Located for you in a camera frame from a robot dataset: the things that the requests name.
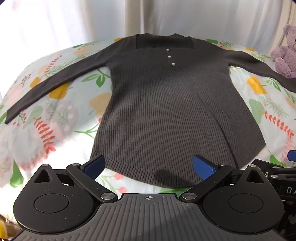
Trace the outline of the dark grey ribbed sweater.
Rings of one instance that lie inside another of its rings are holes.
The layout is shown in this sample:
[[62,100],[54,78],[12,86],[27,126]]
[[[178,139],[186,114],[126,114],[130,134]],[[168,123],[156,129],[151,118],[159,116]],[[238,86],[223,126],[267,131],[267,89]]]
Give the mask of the dark grey ribbed sweater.
[[91,156],[108,169],[161,187],[196,185],[192,159],[201,155],[234,168],[264,147],[258,124],[234,87],[231,66],[276,79],[284,77],[241,51],[181,35],[134,35],[59,71],[10,107],[6,123],[42,97],[89,72],[107,67],[112,94],[102,113]]

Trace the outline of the floral bed sheet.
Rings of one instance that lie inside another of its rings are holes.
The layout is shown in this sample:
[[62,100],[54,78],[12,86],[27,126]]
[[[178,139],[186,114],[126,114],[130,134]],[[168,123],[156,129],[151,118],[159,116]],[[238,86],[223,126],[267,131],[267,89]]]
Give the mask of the floral bed sheet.
[[[65,67],[90,56],[113,41],[94,41],[43,57],[27,66],[1,101],[1,215],[16,223],[13,204],[41,164],[63,169],[89,160],[102,115],[111,97],[109,70],[94,70],[67,83],[4,124],[6,111],[31,88]],[[236,89],[259,124],[266,147],[257,159],[295,167],[287,159],[295,150],[295,93],[268,77],[230,68]],[[119,197],[122,193],[177,193],[129,179],[105,169],[96,179]]]

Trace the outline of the purple teddy bear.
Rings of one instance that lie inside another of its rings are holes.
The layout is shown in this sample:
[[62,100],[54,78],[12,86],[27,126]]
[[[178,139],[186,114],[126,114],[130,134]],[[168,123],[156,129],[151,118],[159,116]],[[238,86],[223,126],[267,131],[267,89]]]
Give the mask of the purple teddy bear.
[[270,56],[278,73],[286,78],[295,78],[295,26],[286,25],[283,33],[287,45],[275,48]]

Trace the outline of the white sheer curtain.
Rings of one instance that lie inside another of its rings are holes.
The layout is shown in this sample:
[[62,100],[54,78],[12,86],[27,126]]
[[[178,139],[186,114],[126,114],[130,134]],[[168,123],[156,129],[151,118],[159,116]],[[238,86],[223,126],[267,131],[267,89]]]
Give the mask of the white sheer curtain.
[[1,1],[1,43],[60,49],[140,33],[201,37],[267,53],[291,1]]

